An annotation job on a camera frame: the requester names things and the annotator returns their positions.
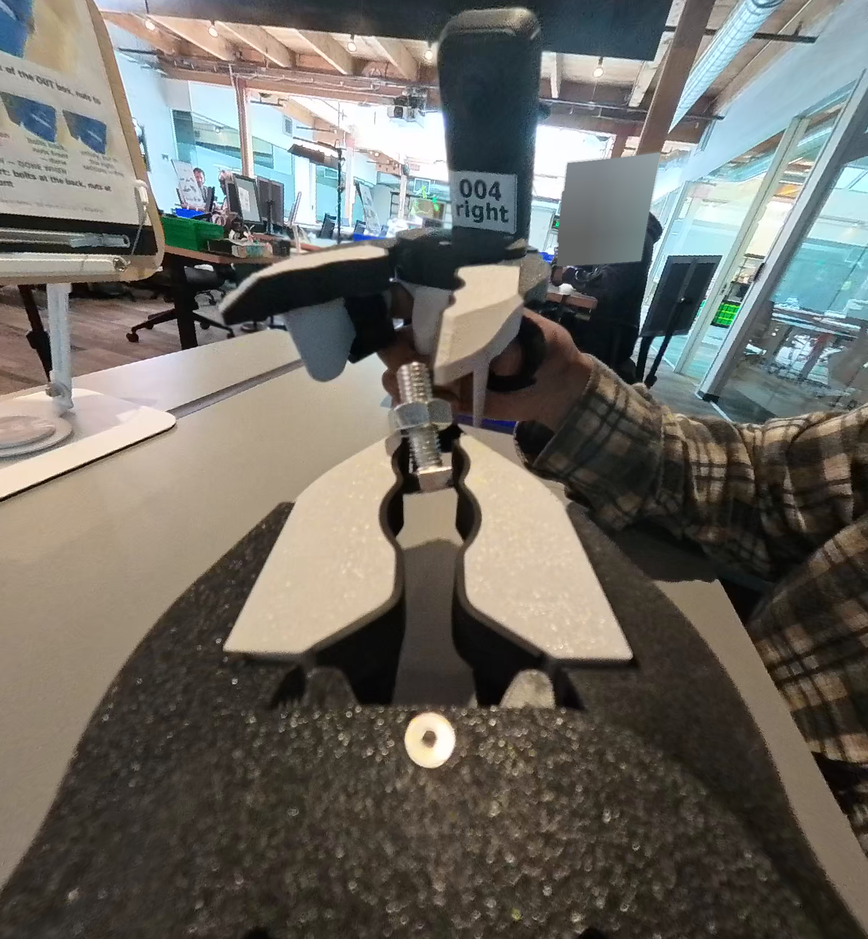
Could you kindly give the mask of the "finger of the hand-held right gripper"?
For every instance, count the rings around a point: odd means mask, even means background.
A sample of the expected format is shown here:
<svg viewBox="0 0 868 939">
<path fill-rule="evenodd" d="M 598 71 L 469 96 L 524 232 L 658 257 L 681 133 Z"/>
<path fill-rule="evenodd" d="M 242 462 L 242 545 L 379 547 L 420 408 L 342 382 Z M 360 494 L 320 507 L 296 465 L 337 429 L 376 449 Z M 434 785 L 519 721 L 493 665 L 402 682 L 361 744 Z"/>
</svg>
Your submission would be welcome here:
<svg viewBox="0 0 868 939">
<path fill-rule="evenodd" d="M 337 299 L 381 294 L 393 275 L 393 246 L 346 242 L 265 265 L 225 295 L 221 319 L 235 326 Z"/>
<path fill-rule="evenodd" d="M 433 381 L 473 379 L 472 419 L 483 420 L 488 368 L 516 338 L 524 309 L 519 264 L 459 268 L 451 288 L 408 284 L 415 349 Z"/>
</svg>

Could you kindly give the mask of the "monitor showing white page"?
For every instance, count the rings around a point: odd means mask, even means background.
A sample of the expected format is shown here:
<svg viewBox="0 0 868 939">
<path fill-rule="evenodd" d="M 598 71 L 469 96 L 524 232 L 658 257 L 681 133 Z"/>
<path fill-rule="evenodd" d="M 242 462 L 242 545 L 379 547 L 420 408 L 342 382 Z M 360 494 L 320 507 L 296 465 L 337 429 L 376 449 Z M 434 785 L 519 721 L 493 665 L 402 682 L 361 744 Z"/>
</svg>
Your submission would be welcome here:
<svg viewBox="0 0 868 939">
<path fill-rule="evenodd" d="M 228 183 L 229 210 L 246 224 L 260 225 L 263 222 L 259 205 L 258 189 L 253 178 L 233 174 Z"/>
</svg>

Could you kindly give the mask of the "wooden desk with black legs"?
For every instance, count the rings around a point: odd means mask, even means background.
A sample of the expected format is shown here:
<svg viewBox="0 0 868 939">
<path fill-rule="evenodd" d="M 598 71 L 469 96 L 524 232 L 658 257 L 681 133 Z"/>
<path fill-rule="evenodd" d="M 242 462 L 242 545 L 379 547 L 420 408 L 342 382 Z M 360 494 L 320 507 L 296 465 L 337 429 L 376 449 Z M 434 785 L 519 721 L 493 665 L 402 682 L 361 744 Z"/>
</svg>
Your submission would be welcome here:
<svg viewBox="0 0 868 939">
<path fill-rule="evenodd" d="M 169 267 L 177 262 L 187 260 L 189 264 L 209 265 L 220 270 L 220 276 L 226 282 L 240 283 L 243 279 L 257 273 L 261 269 L 285 265 L 291 260 L 309 260 L 319 256 L 330 249 L 328 245 L 301 244 L 298 248 L 290 248 L 287 254 L 262 255 L 260 257 L 238 257 L 234 255 L 214 252 L 192 252 L 185 249 L 173 248 L 165 250 L 161 268 Z"/>
</svg>

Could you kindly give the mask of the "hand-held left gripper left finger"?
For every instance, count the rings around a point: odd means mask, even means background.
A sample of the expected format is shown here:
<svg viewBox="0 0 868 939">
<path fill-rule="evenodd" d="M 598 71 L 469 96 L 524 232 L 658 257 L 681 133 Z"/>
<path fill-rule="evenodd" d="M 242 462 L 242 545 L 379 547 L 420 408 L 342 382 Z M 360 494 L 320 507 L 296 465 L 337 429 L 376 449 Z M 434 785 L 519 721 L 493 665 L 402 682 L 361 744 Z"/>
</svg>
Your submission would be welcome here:
<svg viewBox="0 0 868 939">
<path fill-rule="evenodd" d="M 379 440 L 299 494 L 225 652 L 298 663 L 395 609 L 404 574 L 387 511 L 403 481 L 398 447 Z"/>
</svg>

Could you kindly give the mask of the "green plastic bins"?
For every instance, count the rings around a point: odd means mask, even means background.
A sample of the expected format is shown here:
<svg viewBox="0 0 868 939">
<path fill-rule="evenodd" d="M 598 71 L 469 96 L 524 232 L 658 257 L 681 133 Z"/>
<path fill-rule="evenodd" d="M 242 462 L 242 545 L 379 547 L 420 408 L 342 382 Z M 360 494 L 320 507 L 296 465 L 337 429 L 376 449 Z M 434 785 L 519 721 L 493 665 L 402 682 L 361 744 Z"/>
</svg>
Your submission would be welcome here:
<svg viewBox="0 0 868 939">
<path fill-rule="evenodd" d="M 221 225 L 199 218 L 163 215 L 160 224 L 167 250 L 177 248 L 209 252 L 210 242 L 221 241 L 226 237 L 226 230 Z"/>
</svg>

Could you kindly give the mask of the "black tripod light stand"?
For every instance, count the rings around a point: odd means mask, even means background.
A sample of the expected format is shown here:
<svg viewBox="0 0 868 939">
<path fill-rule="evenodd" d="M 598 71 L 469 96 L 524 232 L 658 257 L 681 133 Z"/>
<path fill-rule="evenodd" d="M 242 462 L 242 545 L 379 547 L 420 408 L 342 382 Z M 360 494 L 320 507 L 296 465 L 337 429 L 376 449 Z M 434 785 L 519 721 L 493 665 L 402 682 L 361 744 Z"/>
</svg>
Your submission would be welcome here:
<svg viewBox="0 0 868 939">
<path fill-rule="evenodd" d="M 343 149 L 295 138 L 288 153 L 294 160 L 295 221 L 320 224 L 320 241 L 351 241 L 345 225 L 351 207 L 346 204 L 349 169 Z"/>
</svg>

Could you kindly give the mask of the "silver ventilation duct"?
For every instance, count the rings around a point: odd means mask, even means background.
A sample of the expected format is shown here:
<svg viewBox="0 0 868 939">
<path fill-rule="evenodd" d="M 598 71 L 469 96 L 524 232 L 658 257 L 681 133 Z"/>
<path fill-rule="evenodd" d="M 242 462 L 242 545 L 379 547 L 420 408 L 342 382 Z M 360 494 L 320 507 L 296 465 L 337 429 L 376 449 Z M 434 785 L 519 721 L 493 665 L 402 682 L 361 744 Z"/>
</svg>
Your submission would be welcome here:
<svg viewBox="0 0 868 939">
<path fill-rule="evenodd" d="M 670 124 L 675 126 L 769 19 L 782 1 L 740 1 L 694 63 Z"/>
</svg>

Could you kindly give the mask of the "white document stand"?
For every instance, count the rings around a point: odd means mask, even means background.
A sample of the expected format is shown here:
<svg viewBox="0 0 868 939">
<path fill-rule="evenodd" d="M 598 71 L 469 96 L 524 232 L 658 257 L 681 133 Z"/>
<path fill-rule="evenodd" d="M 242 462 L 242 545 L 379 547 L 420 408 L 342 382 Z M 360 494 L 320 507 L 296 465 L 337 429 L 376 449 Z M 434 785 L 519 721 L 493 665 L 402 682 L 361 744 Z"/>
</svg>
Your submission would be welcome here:
<svg viewBox="0 0 868 939">
<path fill-rule="evenodd" d="M 137 147 L 143 159 L 138 141 Z M 0 399 L 0 501 L 176 424 L 165 410 L 73 389 L 71 287 L 140 281 L 160 268 L 164 237 L 143 165 L 146 211 L 137 224 L 0 215 L 0 287 L 46 288 L 42 346 L 51 362 L 42 391 Z"/>
</svg>

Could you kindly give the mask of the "silver hex bolt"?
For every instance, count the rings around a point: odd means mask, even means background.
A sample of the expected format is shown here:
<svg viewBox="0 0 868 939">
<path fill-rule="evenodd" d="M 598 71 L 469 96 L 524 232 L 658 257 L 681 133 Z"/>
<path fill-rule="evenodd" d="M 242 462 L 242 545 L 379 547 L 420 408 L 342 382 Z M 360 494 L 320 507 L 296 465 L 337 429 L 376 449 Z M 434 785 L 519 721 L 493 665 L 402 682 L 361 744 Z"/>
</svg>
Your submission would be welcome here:
<svg viewBox="0 0 868 939">
<path fill-rule="evenodd" d="M 428 402 L 439 398 L 433 392 L 428 366 L 421 361 L 411 361 L 401 365 L 396 372 L 396 384 L 397 404 Z M 444 462 L 440 450 L 440 437 L 434 439 L 422 435 L 403 438 L 409 444 L 414 466 L 413 474 L 420 491 L 427 494 L 450 487 L 452 465 L 450 462 Z"/>
</svg>

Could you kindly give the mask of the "person's right forearm plaid sleeve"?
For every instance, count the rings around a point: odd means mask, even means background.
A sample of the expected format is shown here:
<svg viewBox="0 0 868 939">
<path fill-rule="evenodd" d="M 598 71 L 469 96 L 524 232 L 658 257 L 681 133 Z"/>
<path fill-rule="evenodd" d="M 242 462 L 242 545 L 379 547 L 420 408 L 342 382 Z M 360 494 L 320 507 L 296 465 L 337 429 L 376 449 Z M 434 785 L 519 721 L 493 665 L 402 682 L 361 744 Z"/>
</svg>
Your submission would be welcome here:
<svg viewBox="0 0 868 939">
<path fill-rule="evenodd" d="M 771 583 L 816 555 L 868 577 L 868 403 L 763 424 L 694 419 L 597 363 L 556 431 L 522 421 L 515 440 L 531 471 L 611 531 L 651 523 Z"/>
</svg>

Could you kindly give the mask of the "printed instruction sheet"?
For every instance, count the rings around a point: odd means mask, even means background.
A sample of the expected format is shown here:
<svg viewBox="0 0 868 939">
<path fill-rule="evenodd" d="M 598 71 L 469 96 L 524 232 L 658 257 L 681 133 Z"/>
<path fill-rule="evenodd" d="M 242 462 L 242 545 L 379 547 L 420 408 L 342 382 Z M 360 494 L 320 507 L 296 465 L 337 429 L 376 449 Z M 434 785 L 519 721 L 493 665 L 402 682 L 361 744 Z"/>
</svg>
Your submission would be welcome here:
<svg viewBox="0 0 868 939">
<path fill-rule="evenodd" d="M 0 1 L 0 215 L 134 225 L 143 175 L 97 7 Z"/>
</svg>

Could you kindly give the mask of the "person's right hand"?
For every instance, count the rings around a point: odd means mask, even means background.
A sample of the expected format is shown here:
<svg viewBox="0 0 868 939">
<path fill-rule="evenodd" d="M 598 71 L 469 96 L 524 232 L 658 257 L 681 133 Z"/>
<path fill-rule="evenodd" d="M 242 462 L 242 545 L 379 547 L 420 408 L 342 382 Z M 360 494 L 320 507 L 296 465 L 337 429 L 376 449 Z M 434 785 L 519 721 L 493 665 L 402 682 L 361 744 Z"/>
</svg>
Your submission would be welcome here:
<svg viewBox="0 0 868 939">
<path fill-rule="evenodd" d="M 551 430 L 560 428 L 569 411 L 581 398 L 587 383 L 593 377 L 594 360 L 584 356 L 571 336 L 560 325 L 529 309 L 523 310 L 522 326 L 530 322 L 545 344 L 544 358 L 537 369 L 534 382 L 514 393 L 487 390 L 482 416 L 492 420 L 537 422 Z M 396 373 L 400 366 L 412 360 L 425 360 L 413 345 L 411 327 L 396 332 L 394 341 L 378 353 L 384 364 L 382 385 L 393 400 L 400 400 Z M 489 372 L 498 378 L 517 375 L 524 362 L 524 351 L 519 338 L 511 342 L 489 364 Z M 473 379 L 436 386 L 436 396 L 447 401 L 455 416 L 474 416 Z"/>
</svg>

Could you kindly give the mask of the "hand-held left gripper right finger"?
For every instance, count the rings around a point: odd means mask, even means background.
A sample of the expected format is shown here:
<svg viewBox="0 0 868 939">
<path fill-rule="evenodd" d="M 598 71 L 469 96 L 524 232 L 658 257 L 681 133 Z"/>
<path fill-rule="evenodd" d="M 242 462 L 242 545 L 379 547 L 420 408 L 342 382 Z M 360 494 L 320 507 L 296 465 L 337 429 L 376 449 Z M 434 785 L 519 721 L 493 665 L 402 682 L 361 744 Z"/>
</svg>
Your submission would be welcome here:
<svg viewBox="0 0 868 939">
<path fill-rule="evenodd" d="M 476 439 L 457 441 L 460 493 L 473 504 L 460 599 L 514 646 L 554 666 L 623 666 L 632 659 L 562 499 Z"/>
</svg>

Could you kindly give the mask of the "black computer monitor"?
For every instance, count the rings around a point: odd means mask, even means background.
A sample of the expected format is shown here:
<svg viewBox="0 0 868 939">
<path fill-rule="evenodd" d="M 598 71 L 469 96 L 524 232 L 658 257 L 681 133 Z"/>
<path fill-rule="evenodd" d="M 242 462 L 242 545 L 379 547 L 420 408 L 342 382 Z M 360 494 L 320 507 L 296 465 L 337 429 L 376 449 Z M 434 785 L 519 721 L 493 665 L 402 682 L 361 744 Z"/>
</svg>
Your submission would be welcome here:
<svg viewBox="0 0 868 939">
<path fill-rule="evenodd" d="M 255 179 L 255 187 L 260 224 L 266 234 L 277 234 L 285 223 L 285 187 L 262 177 Z"/>
</svg>

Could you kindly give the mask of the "silver hex nut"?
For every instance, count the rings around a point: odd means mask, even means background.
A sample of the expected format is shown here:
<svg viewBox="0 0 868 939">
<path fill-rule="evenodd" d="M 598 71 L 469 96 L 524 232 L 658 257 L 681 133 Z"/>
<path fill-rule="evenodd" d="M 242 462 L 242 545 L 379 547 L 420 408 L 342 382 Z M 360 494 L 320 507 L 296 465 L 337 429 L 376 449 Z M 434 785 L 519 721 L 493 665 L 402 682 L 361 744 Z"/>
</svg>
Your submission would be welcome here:
<svg viewBox="0 0 868 939">
<path fill-rule="evenodd" d="M 427 435 L 438 439 L 454 423 L 451 406 L 439 398 L 394 405 L 388 414 L 389 435 L 406 438 Z"/>
</svg>

